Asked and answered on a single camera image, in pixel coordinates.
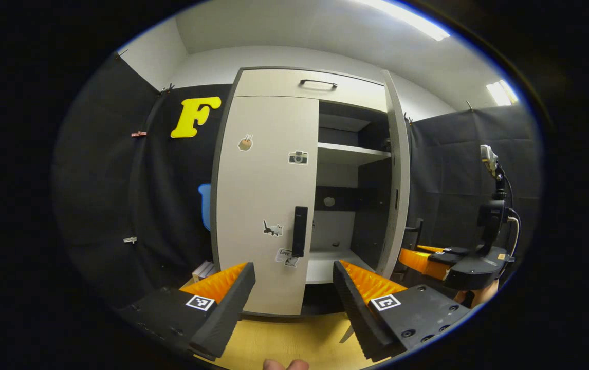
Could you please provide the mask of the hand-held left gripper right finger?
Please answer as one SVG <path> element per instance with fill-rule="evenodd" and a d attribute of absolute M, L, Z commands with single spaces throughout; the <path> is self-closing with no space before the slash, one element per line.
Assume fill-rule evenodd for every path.
<path fill-rule="evenodd" d="M 333 281 L 363 355 L 373 362 L 430 344 L 470 312 L 426 284 L 407 288 L 344 260 L 334 262 Z"/>

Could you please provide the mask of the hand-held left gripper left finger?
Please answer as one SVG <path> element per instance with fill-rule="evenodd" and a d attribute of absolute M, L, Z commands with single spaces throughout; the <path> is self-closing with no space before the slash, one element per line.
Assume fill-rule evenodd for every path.
<path fill-rule="evenodd" d="M 216 360 L 224 353 L 254 285 L 254 264 L 241 263 L 189 286 L 160 288 L 117 314 L 173 352 Z"/>

